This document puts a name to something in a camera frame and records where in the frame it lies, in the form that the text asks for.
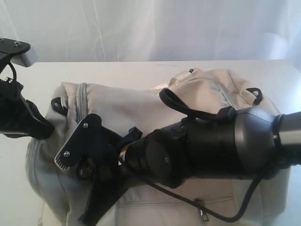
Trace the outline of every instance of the white curtain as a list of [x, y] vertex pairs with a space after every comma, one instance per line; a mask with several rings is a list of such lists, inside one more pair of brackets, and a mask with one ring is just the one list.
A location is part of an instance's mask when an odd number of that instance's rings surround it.
[[40, 61], [288, 59], [300, 0], [0, 0], [0, 37]]

